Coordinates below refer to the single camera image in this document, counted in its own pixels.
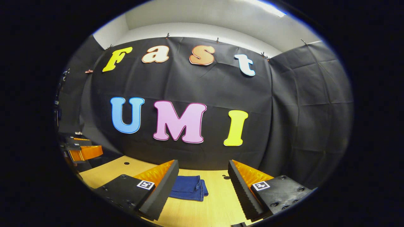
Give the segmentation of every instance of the letter m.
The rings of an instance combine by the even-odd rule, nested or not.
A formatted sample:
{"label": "letter m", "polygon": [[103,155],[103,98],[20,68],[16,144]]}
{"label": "letter m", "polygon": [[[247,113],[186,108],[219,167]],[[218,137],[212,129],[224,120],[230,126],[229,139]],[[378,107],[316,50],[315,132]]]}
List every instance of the letter m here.
{"label": "letter m", "polygon": [[173,140],[178,140],[182,131],[185,135],[181,138],[186,143],[202,143],[201,136],[202,115],[206,111],[206,105],[201,103],[191,103],[187,106],[182,116],[179,118],[174,106],[169,101],[157,101],[154,103],[157,109],[157,132],[153,138],[157,140],[168,140],[166,126]]}

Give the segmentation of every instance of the blue denim cloth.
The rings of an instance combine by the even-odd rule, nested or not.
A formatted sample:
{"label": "blue denim cloth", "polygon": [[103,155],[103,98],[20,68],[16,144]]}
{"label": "blue denim cloth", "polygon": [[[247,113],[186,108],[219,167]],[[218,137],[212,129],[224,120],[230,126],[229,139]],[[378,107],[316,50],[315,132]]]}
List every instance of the blue denim cloth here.
{"label": "blue denim cloth", "polygon": [[209,195],[205,181],[200,176],[177,176],[169,197],[203,201],[203,197]]}

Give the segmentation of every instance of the yellow letter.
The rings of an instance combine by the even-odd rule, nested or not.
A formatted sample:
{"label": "yellow letter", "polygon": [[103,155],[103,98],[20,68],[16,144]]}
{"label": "yellow letter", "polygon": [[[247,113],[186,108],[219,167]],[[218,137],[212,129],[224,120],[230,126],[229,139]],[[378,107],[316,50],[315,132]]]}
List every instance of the yellow letter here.
{"label": "yellow letter", "polygon": [[150,62],[157,62],[162,63],[168,60],[168,51],[170,49],[168,46],[153,46],[152,48],[148,49],[148,54],[145,54],[142,57],[143,63],[150,63]]}
{"label": "yellow letter", "polygon": [[112,52],[112,57],[109,59],[107,66],[102,70],[103,72],[111,71],[115,69],[115,61],[116,63],[120,63],[125,56],[125,53],[129,54],[132,51],[132,47],[128,47],[125,49],[120,49]]}
{"label": "yellow letter", "polygon": [[214,52],[215,49],[211,46],[196,46],[192,49],[189,61],[195,65],[210,65],[215,60],[215,57],[211,55]]}
{"label": "yellow letter", "polygon": [[240,146],[243,144],[241,133],[243,132],[244,120],[248,118],[248,113],[241,110],[229,111],[231,118],[229,136],[223,142],[225,146]]}

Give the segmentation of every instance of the blue letter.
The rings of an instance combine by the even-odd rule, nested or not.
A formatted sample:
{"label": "blue letter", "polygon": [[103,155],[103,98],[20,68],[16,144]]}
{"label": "blue letter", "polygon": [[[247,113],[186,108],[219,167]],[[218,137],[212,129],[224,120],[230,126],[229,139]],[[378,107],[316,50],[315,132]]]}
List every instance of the blue letter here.
{"label": "blue letter", "polygon": [[248,76],[253,76],[255,75],[255,71],[250,69],[249,64],[253,64],[253,61],[251,59],[248,59],[247,55],[235,55],[234,56],[236,59],[238,59],[238,64],[240,66],[241,71],[248,75]]}
{"label": "blue letter", "polygon": [[145,103],[142,98],[131,98],[129,103],[132,104],[132,123],[125,124],[122,121],[122,105],[125,103],[125,99],[121,97],[115,97],[111,99],[112,104],[112,124],[114,127],[123,133],[132,134],[140,128],[140,106]]}

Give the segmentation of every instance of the black fabric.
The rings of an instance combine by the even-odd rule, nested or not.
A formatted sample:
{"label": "black fabric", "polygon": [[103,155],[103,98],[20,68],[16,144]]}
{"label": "black fabric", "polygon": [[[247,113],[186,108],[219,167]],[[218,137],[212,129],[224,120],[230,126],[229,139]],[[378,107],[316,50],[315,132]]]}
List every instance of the black fabric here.
{"label": "black fabric", "polygon": [[80,131],[80,100],[84,84],[87,80],[85,71],[92,69],[104,49],[94,36],[89,36],[74,53],[65,69],[70,69],[59,95],[62,116],[59,120],[59,132],[74,133]]}
{"label": "black fabric", "polygon": [[[153,46],[170,48],[163,63],[143,63]],[[197,45],[213,46],[208,66],[189,62]],[[102,72],[112,52],[133,50],[116,68]],[[256,75],[244,75],[235,54],[246,54]],[[123,97],[122,118],[132,122],[128,100],[140,97],[141,127],[124,134],[112,124],[110,99]],[[200,144],[181,139],[153,138],[157,126],[154,102],[171,101],[182,115],[190,103],[203,103]],[[238,147],[226,147],[230,110],[248,113]],[[172,159],[180,168],[223,170],[237,160],[267,174],[288,175],[308,188],[317,187],[332,172],[347,146],[353,99],[347,75],[323,42],[301,46],[270,59],[244,48],[213,40],[173,37],[137,40],[106,50],[83,89],[80,123],[83,135],[116,154],[161,164]]]}
{"label": "black fabric", "polygon": [[[83,94],[83,88],[88,80],[88,74],[85,72],[93,69],[97,60],[102,57],[104,49],[94,39],[89,36],[80,48],[74,53],[65,69],[70,69],[69,74],[62,86],[59,95],[59,105],[62,110],[62,116],[59,121],[60,134],[71,134],[82,131],[83,122],[80,120],[80,104]],[[85,165],[77,166],[82,172],[90,168],[95,168],[116,158],[122,157],[122,153],[116,149],[104,145],[105,142],[97,145],[103,146],[103,154],[99,157],[86,161]]]}
{"label": "black fabric", "polygon": [[270,66],[273,117],[259,170],[317,187],[348,145],[354,111],[348,77],[323,42],[275,56]]}
{"label": "black fabric", "polygon": [[[146,50],[167,45],[170,57],[163,63],[143,63]],[[208,66],[192,65],[189,56],[197,45],[215,48],[215,61]],[[112,52],[133,47],[116,68],[102,73]],[[254,65],[254,77],[245,76],[235,54],[246,54]],[[258,167],[265,152],[271,120],[271,82],[268,62],[259,54],[230,44],[197,38],[152,38],[117,45],[105,52],[87,81],[82,101],[83,135],[92,141],[107,143],[123,154],[155,164],[172,159],[180,168],[217,170],[226,169],[230,159],[243,160]],[[131,97],[145,99],[141,106],[141,127],[134,134],[124,134],[112,125],[110,99]],[[180,116],[190,103],[203,103],[207,110],[202,119],[204,142],[190,144],[159,141],[153,138],[157,127],[158,100],[171,101]],[[122,118],[129,124],[131,105],[123,105]],[[248,113],[243,128],[243,144],[226,147],[233,109]]]}

